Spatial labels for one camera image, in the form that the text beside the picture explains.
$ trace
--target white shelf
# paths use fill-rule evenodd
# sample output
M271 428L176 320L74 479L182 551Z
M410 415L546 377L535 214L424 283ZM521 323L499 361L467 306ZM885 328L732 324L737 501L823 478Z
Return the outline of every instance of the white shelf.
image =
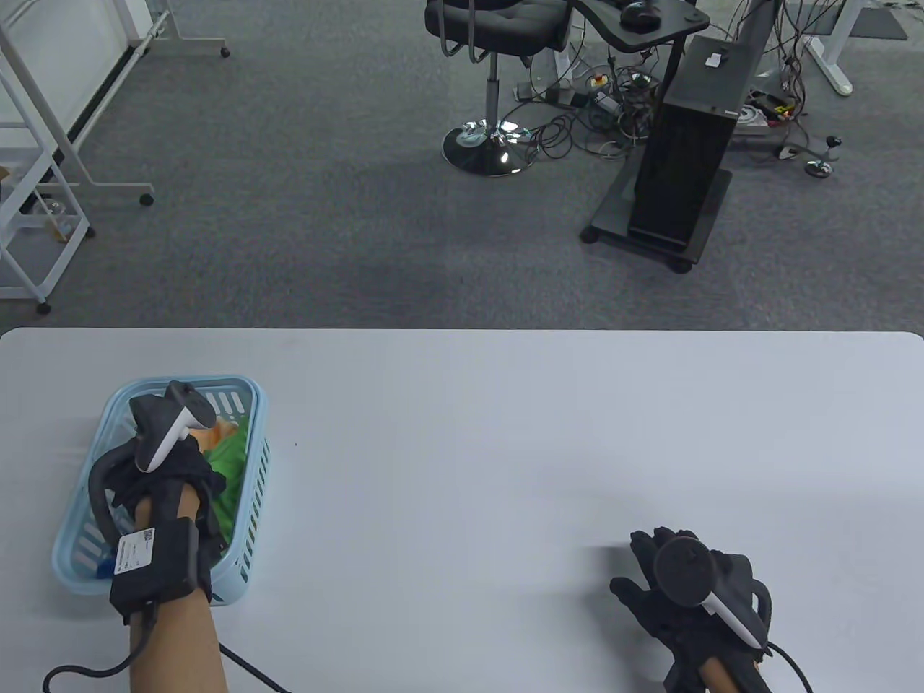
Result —
M20 140L23 144L0 148L0 165L10 172L4 185L6 198L0 201L0 282L5 285L0 286L0 298L32 298L39 303L38 312L45 314L51 309L48 295L90 230L90 221L2 70L0 83L22 116L21 126L3 122L0 129L14 130L20 135L16 144ZM57 201L65 206L64 214L50 214L39 194L49 171L60 191ZM35 203L31 213L23 214L20 210L30 196ZM60 228L61 224L73 229L63 243L54 233L55 225Z
M19 213L19 208L22 207L26 199L35 190L35 187L42 181L42 176L51 168L53 163L51 154L45 149L2 149L0 150L0 164L7 167L15 175L17 169L21 171L25 167L22 163L29 160L22 156L25 152L32 153L32 157L30 157L32 164L29 165L29 170L26 171L26 174L17 182L9 197L0 203L0 229L5 228L13 217ZM11 154L17 155L17 158L12 158Z

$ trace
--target power strip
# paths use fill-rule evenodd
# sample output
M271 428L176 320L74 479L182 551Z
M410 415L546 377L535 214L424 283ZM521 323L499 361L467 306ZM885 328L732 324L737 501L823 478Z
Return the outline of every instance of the power strip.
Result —
M593 95L593 102L596 103L600 108L602 108L607 113L618 116L621 112L619 104L616 102L612 96L606 93L603 90L597 91Z

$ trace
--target computer mouse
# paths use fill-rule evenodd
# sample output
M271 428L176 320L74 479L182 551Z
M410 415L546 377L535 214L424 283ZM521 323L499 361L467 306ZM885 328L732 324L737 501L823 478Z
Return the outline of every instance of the computer mouse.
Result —
M635 33L648 33L661 26L661 15L646 0L638 0L623 8L619 23Z

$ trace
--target forearm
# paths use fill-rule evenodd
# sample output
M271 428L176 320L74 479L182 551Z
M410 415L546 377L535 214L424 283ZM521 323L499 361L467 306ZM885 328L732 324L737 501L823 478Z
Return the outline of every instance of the forearm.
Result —
M714 657L699 668L699 675L710 693L739 693L735 681Z
M712 657L699 668L699 677L710 693L771 693L756 662L726 665Z
M195 518L199 497L191 486L183 488L179 517ZM135 512L138 529L148 527L149 501ZM140 639L140 614L131 621L131 646ZM196 590L183 599L160 605L151 641L131 665L132 693L227 693L218 636L205 592Z

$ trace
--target chair seat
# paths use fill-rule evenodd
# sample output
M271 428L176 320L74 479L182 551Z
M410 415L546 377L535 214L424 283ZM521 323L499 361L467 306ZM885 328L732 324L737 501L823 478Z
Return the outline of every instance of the chair seat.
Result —
M424 20L434 36L440 35L440 0L427 0ZM545 48L562 48L566 34L568 0L519 0L503 7L504 0L475 0L475 47L502 55L528 57ZM468 44L468 0L445 0L446 39Z

